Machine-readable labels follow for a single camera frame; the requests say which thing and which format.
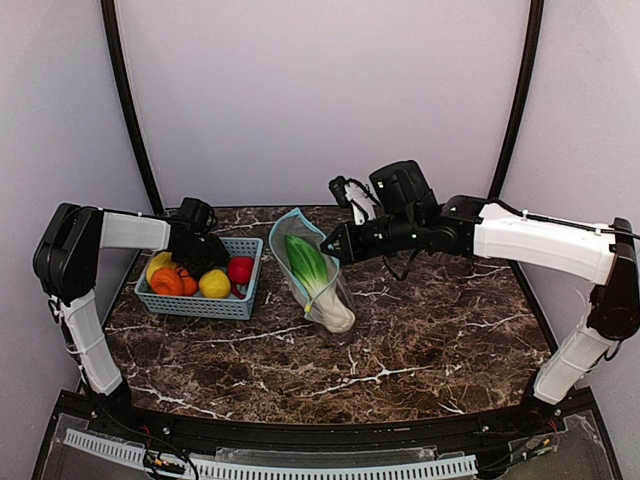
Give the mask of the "red chili pepper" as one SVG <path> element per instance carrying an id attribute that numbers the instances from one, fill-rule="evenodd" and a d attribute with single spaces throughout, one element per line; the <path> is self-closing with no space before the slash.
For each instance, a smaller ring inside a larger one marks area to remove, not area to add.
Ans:
<path id="1" fill-rule="evenodd" d="M 248 293 L 247 284 L 232 283 L 230 293 L 239 300 L 244 300 Z"/>

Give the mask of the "clear zip top bag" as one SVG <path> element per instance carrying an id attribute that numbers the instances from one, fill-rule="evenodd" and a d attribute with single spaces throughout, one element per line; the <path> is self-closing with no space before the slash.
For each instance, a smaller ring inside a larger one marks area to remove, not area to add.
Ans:
<path id="1" fill-rule="evenodd" d="M 269 247 L 303 317 L 329 335 L 347 335 L 356 323 L 355 307 L 340 262 L 321 252 L 326 235 L 295 208 L 271 228 Z"/>

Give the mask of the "orange fruit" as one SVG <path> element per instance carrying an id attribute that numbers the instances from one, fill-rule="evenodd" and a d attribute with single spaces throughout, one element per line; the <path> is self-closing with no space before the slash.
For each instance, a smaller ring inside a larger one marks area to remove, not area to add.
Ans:
<path id="1" fill-rule="evenodd" d="M 149 281 L 152 291 L 157 295 L 182 296 L 184 283 L 175 269 L 162 267 L 157 269 Z"/>

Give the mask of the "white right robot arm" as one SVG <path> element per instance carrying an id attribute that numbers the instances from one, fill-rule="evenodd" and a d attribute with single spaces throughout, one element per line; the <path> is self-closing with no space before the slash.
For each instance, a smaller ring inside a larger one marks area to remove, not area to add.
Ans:
<path id="1" fill-rule="evenodd" d="M 338 176 L 329 184 L 354 214 L 321 244 L 343 265 L 414 250 L 528 263 L 592 284 L 589 312 L 534 378 L 537 400 L 558 404 L 612 346 L 638 332 L 638 237 L 628 221 L 569 221 L 467 195 L 441 204 L 414 160 L 384 166 L 369 181 Z"/>

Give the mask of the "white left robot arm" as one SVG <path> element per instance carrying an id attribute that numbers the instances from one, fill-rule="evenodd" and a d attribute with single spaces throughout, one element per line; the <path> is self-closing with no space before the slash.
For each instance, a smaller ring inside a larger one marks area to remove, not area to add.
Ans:
<path id="1" fill-rule="evenodd" d="M 33 270 L 67 352 L 90 391 L 111 396 L 125 384 L 97 312 L 94 288 L 100 252 L 168 251 L 174 262 L 198 279 L 230 259 L 216 226 L 213 208 L 189 197 L 167 217 L 70 203 L 58 206 L 34 253 Z"/>

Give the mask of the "white garlic bulb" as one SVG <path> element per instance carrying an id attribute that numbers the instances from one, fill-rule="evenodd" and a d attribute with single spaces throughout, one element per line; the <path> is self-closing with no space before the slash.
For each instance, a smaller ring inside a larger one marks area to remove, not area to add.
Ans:
<path id="1" fill-rule="evenodd" d="M 330 267 L 318 248 L 301 236 L 287 234 L 285 251 L 289 271 L 305 296 L 305 318 L 332 334 L 348 332 L 355 314 L 337 293 L 336 268 Z"/>

